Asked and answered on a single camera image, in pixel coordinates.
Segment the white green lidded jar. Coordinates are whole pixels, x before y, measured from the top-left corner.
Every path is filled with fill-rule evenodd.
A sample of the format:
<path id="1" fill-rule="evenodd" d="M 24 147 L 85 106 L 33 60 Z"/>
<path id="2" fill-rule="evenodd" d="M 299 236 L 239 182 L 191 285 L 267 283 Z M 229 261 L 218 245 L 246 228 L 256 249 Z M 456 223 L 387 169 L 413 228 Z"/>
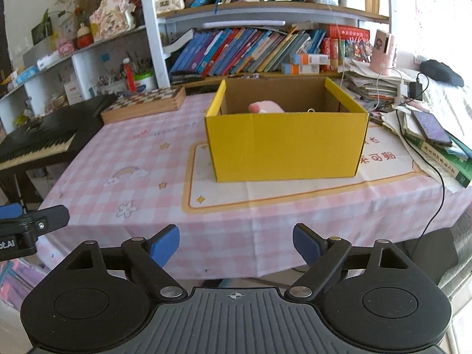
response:
<path id="1" fill-rule="evenodd" d="M 134 75 L 136 91 L 138 93 L 157 90 L 158 85 L 154 71 L 146 71 Z"/>

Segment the white bookshelf unit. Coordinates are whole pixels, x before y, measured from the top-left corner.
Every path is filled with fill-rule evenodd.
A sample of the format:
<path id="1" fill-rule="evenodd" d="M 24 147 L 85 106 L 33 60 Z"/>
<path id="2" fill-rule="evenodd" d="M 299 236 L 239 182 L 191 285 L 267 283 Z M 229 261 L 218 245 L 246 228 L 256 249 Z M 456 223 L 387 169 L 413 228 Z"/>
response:
<path id="1" fill-rule="evenodd" d="M 55 0 L 4 0 L 6 38 L 10 46 L 18 45 L 42 20 Z M 174 42 L 189 29 L 210 27 L 256 26 L 273 27 L 276 22 L 291 26 L 299 22 L 337 23 L 358 26 L 360 22 L 389 24 L 390 17 L 342 6 L 312 2 L 233 2 L 206 5 L 156 14 L 153 0 L 142 0 L 145 29 L 150 53 L 157 67 L 156 78 L 169 85 L 165 70 L 162 41 Z"/>

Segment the black Yamaha keyboard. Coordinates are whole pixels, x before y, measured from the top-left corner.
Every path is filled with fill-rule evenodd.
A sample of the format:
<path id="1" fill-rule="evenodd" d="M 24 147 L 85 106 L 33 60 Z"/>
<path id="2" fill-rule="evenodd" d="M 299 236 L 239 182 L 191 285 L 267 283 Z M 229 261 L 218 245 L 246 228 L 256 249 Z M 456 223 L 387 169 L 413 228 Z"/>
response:
<path id="1" fill-rule="evenodd" d="M 72 161 L 103 127 L 101 112 L 116 100 L 114 94 L 90 98 L 9 133 L 1 143 L 1 175 Z"/>

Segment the wooden chess board box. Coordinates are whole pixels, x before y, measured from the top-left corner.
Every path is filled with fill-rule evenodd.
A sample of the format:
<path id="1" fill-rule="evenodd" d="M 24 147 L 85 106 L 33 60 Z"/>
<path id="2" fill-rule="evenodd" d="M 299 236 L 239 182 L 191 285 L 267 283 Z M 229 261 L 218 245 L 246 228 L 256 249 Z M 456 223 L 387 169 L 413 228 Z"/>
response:
<path id="1" fill-rule="evenodd" d="M 101 118 L 107 125 L 133 118 L 177 111 L 185 98 L 186 90 L 183 86 L 142 92 L 119 98 L 101 113 Z"/>

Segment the smartphone on books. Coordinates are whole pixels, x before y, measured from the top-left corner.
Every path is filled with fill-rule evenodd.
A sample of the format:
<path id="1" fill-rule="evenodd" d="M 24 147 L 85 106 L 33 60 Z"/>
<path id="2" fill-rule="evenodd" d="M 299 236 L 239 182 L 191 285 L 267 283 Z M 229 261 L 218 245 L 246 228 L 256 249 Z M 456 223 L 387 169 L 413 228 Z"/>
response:
<path id="1" fill-rule="evenodd" d="M 427 141 L 436 145 L 452 146 L 452 140 L 448 133 L 443 129 L 434 114 L 422 111 L 413 111 L 412 117 L 422 131 Z"/>

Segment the red tassel ornament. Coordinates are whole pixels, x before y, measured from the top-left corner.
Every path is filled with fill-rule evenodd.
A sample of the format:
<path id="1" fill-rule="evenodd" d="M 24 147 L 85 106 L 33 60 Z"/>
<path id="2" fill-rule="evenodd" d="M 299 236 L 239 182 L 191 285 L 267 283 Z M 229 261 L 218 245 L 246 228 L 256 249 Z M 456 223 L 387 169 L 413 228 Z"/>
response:
<path id="1" fill-rule="evenodd" d="M 126 80 L 127 80 L 127 85 L 128 85 L 129 91 L 131 93 L 133 93 L 137 90 L 137 88 L 136 88 L 136 85 L 135 85 L 134 73 L 133 73 L 133 70 L 131 68 L 130 59 L 129 58 L 124 58 L 123 62 L 122 62 L 122 65 L 123 65 L 123 69 L 126 73 Z"/>

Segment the orange white medicine box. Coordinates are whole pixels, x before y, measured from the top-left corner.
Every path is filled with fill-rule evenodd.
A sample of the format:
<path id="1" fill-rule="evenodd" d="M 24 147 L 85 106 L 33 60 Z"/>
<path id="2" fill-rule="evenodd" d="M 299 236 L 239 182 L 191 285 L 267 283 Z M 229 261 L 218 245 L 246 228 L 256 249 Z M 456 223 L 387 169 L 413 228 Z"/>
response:
<path id="1" fill-rule="evenodd" d="M 326 54 L 292 54 L 290 62 L 294 65 L 330 65 Z"/>

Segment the pink checkered tablecloth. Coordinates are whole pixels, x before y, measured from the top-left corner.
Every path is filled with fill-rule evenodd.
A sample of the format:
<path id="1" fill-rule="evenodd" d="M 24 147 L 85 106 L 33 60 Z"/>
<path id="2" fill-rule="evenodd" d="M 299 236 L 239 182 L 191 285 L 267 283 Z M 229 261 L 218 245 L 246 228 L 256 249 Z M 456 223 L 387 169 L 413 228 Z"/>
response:
<path id="1" fill-rule="evenodd" d="M 175 224 L 171 276 L 264 276 L 301 265 L 292 243 L 298 223 L 370 246 L 451 227 L 471 203 L 469 189 L 443 189 L 378 125 L 355 177 L 219 183 L 204 122 L 210 100 L 196 95 L 177 112 L 104 126 L 44 201 L 65 205 L 71 218 L 39 239 L 40 260 L 52 268 L 84 240 L 113 247 Z"/>

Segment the pink plush pig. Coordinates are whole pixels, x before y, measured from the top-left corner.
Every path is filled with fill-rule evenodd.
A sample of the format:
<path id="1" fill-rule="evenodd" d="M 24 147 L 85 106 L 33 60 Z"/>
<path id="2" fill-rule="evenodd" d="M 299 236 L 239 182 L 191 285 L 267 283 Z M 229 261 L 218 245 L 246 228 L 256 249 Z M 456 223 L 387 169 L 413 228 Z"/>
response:
<path id="1" fill-rule="evenodd" d="M 248 111 L 252 114 L 283 114 L 285 111 L 274 101 L 257 101 L 249 104 Z"/>

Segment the yellow cardboard box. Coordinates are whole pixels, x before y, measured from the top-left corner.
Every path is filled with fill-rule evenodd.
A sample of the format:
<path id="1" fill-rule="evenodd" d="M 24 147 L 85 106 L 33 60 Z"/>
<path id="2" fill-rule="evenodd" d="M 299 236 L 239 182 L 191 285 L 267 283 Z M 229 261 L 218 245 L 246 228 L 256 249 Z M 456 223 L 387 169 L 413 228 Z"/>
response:
<path id="1" fill-rule="evenodd" d="M 274 101 L 283 114 L 252 114 Z M 206 133 L 219 182 L 353 177 L 369 114 L 324 76 L 228 78 L 207 110 Z"/>

